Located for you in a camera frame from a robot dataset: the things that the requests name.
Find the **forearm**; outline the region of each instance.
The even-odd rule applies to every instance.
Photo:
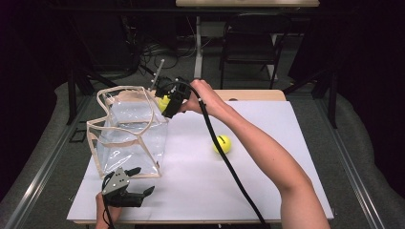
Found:
[[[282,191],[310,181],[295,159],[270,135],[227,106],[219,118],[244,145],[259,168]]]

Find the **gray floor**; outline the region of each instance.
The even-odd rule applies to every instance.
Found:
[[[294,58],[301,39],[290,37],[282,55],[278,81],[274,89],[284,89],[291,83],[287,77],[288,69]],[[203,52],[202,76],[214,88],[219,87],[219,46],[217,40],[211,40]],[[182,57],[174,68],[163,69],[166,76],[181,76],[192,79],[194,74],[194,55]],[[165,66],[175,63],[172,55],[159,55],[164,58]],[[155,70],[152,57],[148,66]],[[237,79],[241,75],[256,74],[266,77],[253,66],[227,68],[226,77]],[[134,75],[115,80],[118,85],[150,86],[150,75],[137,72]],[[105,88],[93,82],[95,88]],[[268,84],[226,81],[226,89],[256,88],[265,89]],[[336,121],[338,129],[330,127],[325,119],[324,100],[313,100],[311,85],[288,95],[309,151],[327,194],[335,219],[330,221],[331,228],[405,228],[405,201],[389,188],[384,177],[373,166],[373,147],[361,120],[352,110],[351,104],[339,96]],[[52,120],[44,132],[21,176],[0,204],[0,228],[84,228],[66,220],[71,201],[80,185],[86,169],[90,152],[87,142],[70,143],[72,132],[77,128],[85,130],[85,124],[79,121],[89,120],[96,114],[88,109],[96,106],[91,100],[77,93],[79,117],[72,126],[66,126],[68,120],[67,85],[56,90],[58,102]],[[49,172],[41,176],[38,172]],[[30,198],[30,185],[46,184],[35,189]],[[132,225],[119,225],[118,228],[134,228]]]

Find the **dark curtain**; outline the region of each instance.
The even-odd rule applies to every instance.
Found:
[[[34,1],[6,1],[0,10],[0,199],[24,168],[56,104],[66,67],[51,24]]]
[[[358,17],[314,20],[289,76],[303,80],[337,63],[338,92],[363,121],[375,165],[405,198],[405,2],[321,1],[321,7]]]

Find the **black chair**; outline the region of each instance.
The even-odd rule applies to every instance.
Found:
[[[240,13],[231,17],[224,26],[223,51],[220,60],[221,85],[224,85],[224,65],[273,65],[270,75],[272,89],[280,59],[283,41],[291,27],[290,19],[283,14]],[[272,35],[277,35],[273,44]]]

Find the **black device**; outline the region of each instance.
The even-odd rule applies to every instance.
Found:
[[[123,170],[122,167],[115,172],[108,174],[103,181],[101,194],[103,195],[104,205],[113,207],[140,207],[143,199],[150,196],[155,186],[146,189],[143,193],[128,193],[126,191],[130,181],[129,177],[140,172],[137,167],[133,170]]]
[[[167,95],[170,99],[166,109],[161,113],[165,117],[172,118],[178,112],[182,102],[191,95],[189,82],[181,77],[177,77],[175,82],[165,76],[158,77],[155,86],[156,97],[163,98]]]

